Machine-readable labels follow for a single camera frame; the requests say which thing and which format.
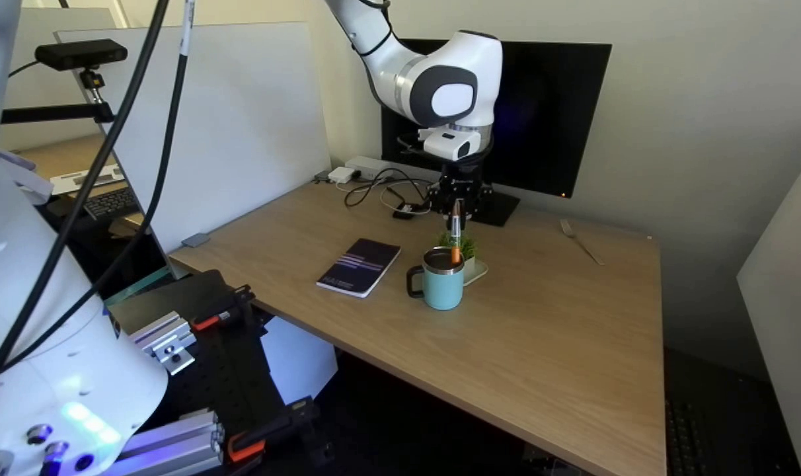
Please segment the white wall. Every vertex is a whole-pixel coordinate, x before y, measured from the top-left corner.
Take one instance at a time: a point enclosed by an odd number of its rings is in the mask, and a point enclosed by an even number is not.
[[[322,10],[339,91],[329,116],[347,123],[333,152],[378,155],[375,100]],[[735,274],[801,169],[801,0],[401,0],[392,20],[413,38],[471,26],[503,40],[610,42],[575,202],[531,202],[654,233],[668,345],[760,371]]]
[[[801,460],[801,176],[744,266],[740,288]]]

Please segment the light blue mug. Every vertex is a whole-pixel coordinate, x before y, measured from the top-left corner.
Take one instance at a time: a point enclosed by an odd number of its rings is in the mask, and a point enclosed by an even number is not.
[[[453,262],[453,250],[430,250],[423,266],[408,271],[405,283],[408,297],[423,299],[430,309],[456,309],[464,299],[464,262]]]

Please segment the computer monitor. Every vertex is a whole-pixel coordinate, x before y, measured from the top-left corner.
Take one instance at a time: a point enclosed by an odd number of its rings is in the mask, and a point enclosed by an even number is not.
[[[401,40],[430,54],[444,40]],[[501,185],[572,198],[604,91],[610,45],[503,42],[503,82],[495,110],[493,152],[481,177]],[[383,110],[382,149],[387,161],[441,169],[420,156],[417,124]]]

